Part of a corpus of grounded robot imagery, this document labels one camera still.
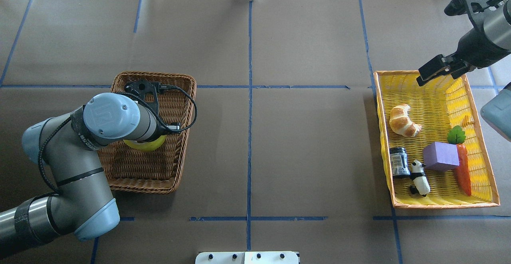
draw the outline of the panda toy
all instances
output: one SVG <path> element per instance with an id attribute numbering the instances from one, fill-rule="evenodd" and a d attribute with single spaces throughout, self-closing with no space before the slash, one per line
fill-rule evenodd
<path id="1" fill-rule="evenodd" d="M 410 173 L 410 179 L 414 181 L 414 185 L 410 185 L 410 192 L 412 194 L 420 194 L 423 197 L 431 191 L 429 188 L 428 179 L 424 173 L 425 165 L 419 160 L 412 162 L 412 172 Z"/>

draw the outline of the gray table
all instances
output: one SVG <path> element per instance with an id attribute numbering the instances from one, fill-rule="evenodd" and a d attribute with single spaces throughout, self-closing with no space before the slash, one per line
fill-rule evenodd
<path id="1" fill-rule="evenodd" d="M 0 0 L 0 210 L 48 191 L 23 131 L 124 70 L 186 73 L 199 118 L 171 195 L 115 193 L 122 222 L 5 263 L 193 263 L 299 251 L 302 263 L 508 263 L 511 143 L 483 133 L 501 206 L 394 210 L 371 70 L 417 69 L 470 28 L 450 0 Z M 482 107 L 511 60 L 468 74 Z"/>

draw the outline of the green leaf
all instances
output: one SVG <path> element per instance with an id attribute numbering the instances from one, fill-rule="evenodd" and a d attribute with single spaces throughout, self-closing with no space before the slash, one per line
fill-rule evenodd
<path id="1" fill-rule="evenodd" d="M 465 142 L 465 138 L 467 138 L 465 131 L 463 131 L 459 125 L 454 126 L 449 133 L 447 133 L 447 142 L 450 144 L 463 143 Z"/>

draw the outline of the basket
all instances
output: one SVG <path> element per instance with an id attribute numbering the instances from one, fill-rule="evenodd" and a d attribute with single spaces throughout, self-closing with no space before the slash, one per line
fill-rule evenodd
<path id="1" fill-rule="evenodd" d="M 425 86 L 418 86 L 418 71 L 375 71 L 380 141 L 383 166 L 396 208 L 475 208 L 499 206 L 500 199 L 484 144 L 481 124 L 466 76 L 456 80 L 440 76 Z M 410 118 L 423 129 L 414 138 L 394 133 L 388 125 L 390 110 L 401 103 L 410 105 Z M 447 142 L 447 133 L 460 125 L 467 136 L 471 196 L 458 187 L 453 172 L 425 170 L 431 192 L 426 197 L 412 195 L 409 178 L 394 179 L 390 167 L 389 148 L 405 147 L 408 160 L 423 162 L 422 151 L 432 142 Z"/>
<path id="2" fill-rule="evenodd" d="M 142 78 L 179 86 L 195 99 L 197 84 L 194 78 L 182 74 L 123 71 L 113 80 L 110 91 L 124 91 L 127 82 Z M 146 101 L 153 101 L 153 97 L 146 96 Z M 166 123 L 181 122 L 182 126 L 190 124 L 193 105 L 183 93 L 166 91 L 158 95 L 158 102 L 159 114 Z M 183 173 L 189 131 L 187 129 L 179 134 L 168 135 L 164 144 L 155 151 L 135 150 L 122 141 L 100 149 L 98 154 L 110 188 L 115 191 L 157 194 L 175 191 Z"/>

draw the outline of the purple block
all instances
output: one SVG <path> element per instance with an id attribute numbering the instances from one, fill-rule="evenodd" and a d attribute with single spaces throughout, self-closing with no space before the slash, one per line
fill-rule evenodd
<path id="1" fill-rule="evenodd" d="M 449 171 L 460 165 L 458 148 L 455 144 L 433 142 L 422 151 L 425 169 L 432 171 Z"/>

